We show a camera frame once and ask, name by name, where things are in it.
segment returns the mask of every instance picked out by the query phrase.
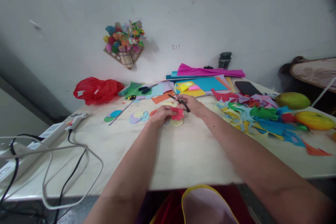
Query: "hand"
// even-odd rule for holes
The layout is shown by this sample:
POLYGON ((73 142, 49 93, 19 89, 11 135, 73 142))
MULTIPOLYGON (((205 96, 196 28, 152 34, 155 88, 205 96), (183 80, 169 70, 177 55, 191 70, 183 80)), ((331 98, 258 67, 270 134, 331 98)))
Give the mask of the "hand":
POLYGON ((164 124, 165 119, 168 116, 174 116, 177 113, 170 110, 171 106, 161 106, 158 108, 158 110, 155 112, 154 115, 150 118, 150 122, 157 124, 158 126, 162 126, 164 124))
MULTIPOLYGON (((194 96, 182 94, 179 96, 179 98, 186 103, 186 105, 190 109, 190 112, 193 113, 197 117, 200 117, 202 111, 206 109, 206 107, 204 107, 198 100, 196 100, 194 96)), ((183 104, 177 105, 177 108, 186 110, 186 107, 183 104)))

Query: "green mango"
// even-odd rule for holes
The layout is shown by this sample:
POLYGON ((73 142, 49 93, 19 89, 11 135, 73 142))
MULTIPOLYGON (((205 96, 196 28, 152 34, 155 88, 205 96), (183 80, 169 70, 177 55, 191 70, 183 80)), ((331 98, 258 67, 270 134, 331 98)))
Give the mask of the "green mango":
POLYGON ((275 98, 275 102, 280 107, 288 106, 288 108, 291 110, 305 109, 311 105, 311 102, 307 96, 295 92, 279 94, 275 98))

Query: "table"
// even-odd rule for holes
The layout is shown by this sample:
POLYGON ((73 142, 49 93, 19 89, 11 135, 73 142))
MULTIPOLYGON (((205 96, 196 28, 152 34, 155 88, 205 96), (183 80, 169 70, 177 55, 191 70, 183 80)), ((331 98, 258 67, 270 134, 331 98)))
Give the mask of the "table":
MULTIPOLYGON (((232 80, 235 82, 245 79, 232 78, 232 80)), ((253 84, 262 93, 275 93, 261 85, 253 84)), ((214 110, 213 102, 216 101, 214 96, 199 97, 198 100, 209 109, 214 110)), ((105 116, 114 110, 125 108, 127 104, 122 104, 122 101, 129 102, 120 98, 110 104, 83 106, 76 111, 78 113, 87 112, 90 115, 73 132, 73 141, 88 145, 104 162, 102 173, 90 191, 90 195, 99 195, 102 192, 113 171, 144 127, 144 122, 131 125, 128 121, 130 115, 136 111, 150 113, 159 107, 159 104, 154 104, 151 99, 141 100, 139 103, 131 104, 111 126, 108 126, 109 123, 104 122, 105 116)), ((311 107, 305 110, 318 111, 311 107)), ((187 188, 200 183, 210 185, 243 183, 203 121, 192 113, 184 114, 182 126, 173 127, 168 124, 161 131, 157 161, 149 189, 187 188)), ((322 178, 336 175, 336 143, 330 139, 332 132, 333 130, 328 132, 313 131, 314 135, 301 132, 300 135, 307 143, 317 142, 323 146, 325 151, 335 156, 309 156, 305 148, 276 138, 259 139, 255 137, 255 139, 300 176, 322 178)), ((67 136, 68 134, 64 132, 51 147, 68 146, 67 136)), ((81 148, 54 152, 53 163, 47 179, 48 197, 59 197, 61 188, 74 169, 81 153, 81 148)), ((41 156, 13 184, 7 194, 8 200, 41 198, 42 180, 48 158, 47 154, 41 156)), ((64 196, 82 196, 91 185, 99 167, 100 163, 91 154, 86 155, 68 183, 64 196)))

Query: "black cable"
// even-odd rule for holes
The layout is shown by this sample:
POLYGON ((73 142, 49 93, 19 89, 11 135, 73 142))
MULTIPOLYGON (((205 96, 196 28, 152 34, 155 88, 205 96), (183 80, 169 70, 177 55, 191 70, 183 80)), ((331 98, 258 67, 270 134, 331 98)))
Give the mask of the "black cable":
MULTIPOLYGON (((68 142, 71 143, 71 144, 74 144, 74 145, 78 145, 77 143, 74 143, 74 142, 71 142, 71 141, 70 141, 70 135, 71 135, 71 133, 72 133, 72 129, 69 130, 68 142)), ((77 170, 77 168, 78 168, 78 166, 79 166, 79 163, 81 162, 82 157, 84 156, 85 152, 86 152, 86 149, 84 150, 83 154, 82 154, 81 157, 79 158, 79 160, 78 160, 78 162, 77 162, 77 164, 76 164, 74 170, 72 171, 71 175, 69 176, 69 178, 68 178, 68 179, 66 180, 66 182, 64 183, 63 188, 62 188, 62 191, 61 191, 61 194, 59 195, 59 198, 58 198, 58 205, 57 205, 57 206, 60 206, 60 205, 61 205, 61 201, 62 201, 62 198, 63 198, 63 191, 64 191, 64 188, 65 188, 66 184, 69 182, 69 180, 71 179, 71 177, 72 177, 72 176, 74 175, 74 173, 76 172, 76 170, 77 170)), ((59 215, 59 212, 60 212, 60 210, 57 209, 57 210, 56 210, 56 214, 55 214, 55 218, 54 218, 54 224, 56 224, 57 221, 58 221, 58 215, 59 215)))
MULTIPOLYGON (((39 137, 36 137, 36 136, 32 136, 32 135, 28 135, 30 137, 34 137, 34 138, 37 138, 39 139, 40 141, 42 141, 44 138, 39 138, 39 137)), ((14 150, 14 142, 15 142, 16 138, 14 138, 12 140, 12 142, 10 143, 10 151, 13 155, 16 155, 16 152, 14 150)), ((20 212, 20 211, 14 211, 14 210, 10 210, 10 209, 7 209, 3 206, 3 202, 6 198, 6 195, 8 193, 8 191, 10 190, 10 188, 12 187, 14 181, 15 181, 15 178, 17 176, 17 173, 18 173, 18 170, 19 170, 19 159, 18 158, 15 158, 15 169, 14 169, 14 173, 13 173, 13 176, 12 176, 12 179, 10 180, 10 183, 8 185, 8 187, 6 188, 2 198, 0 199, 0 208, 2 208, 6 213, 10 213, 10 214, 18 214, 18 215, 24 215, 24 216, 31 216, 31 217, 36 217, 37 220, 39 221, 41 218, 43 218, 43 220, 45 221, 45 223, 48 223, 47 221, 47 218, 43 215, 43 214, 39 214, 38 211, 35 209, 35 208, 31 208, 35 211, 35 213, 28 213, 28 212, 20 212)))

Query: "power strip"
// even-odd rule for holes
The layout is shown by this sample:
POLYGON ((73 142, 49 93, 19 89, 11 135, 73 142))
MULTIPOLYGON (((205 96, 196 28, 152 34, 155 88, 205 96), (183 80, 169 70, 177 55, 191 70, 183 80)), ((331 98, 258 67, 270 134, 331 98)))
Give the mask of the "power strip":
MULTIPOLYGON (((42 143, 49 147, 52 145, 55 140, 64 132, 65 128, 68 127, 68 124, 61 122, 58 124, 51 125, 45 132, 43 132, 40 137, 44 138, 42 143)), ((45 148, 38 142, 32 142, 28 146, 22 145, 20 143, 15 142, 13 145, 15 152, 17 154, 22 154, 29 152, 30 150, 35 151, 43 151, 45 148)), ((0 152, 0 156, 2 155, 11 155, 11 151, 8 148, 5 151, 0 152)), ((19 160, 19 169, 17 171, 17 175, 15 181, 23 174, 25 171, 31 167, 31 165, 42 155, 42 153, 27 155, 19 160)), ((4 163, 0 168, 0 187, 7 187, 13 177, 13 173, 15 170, 15 160, 12 159, 4 163)))

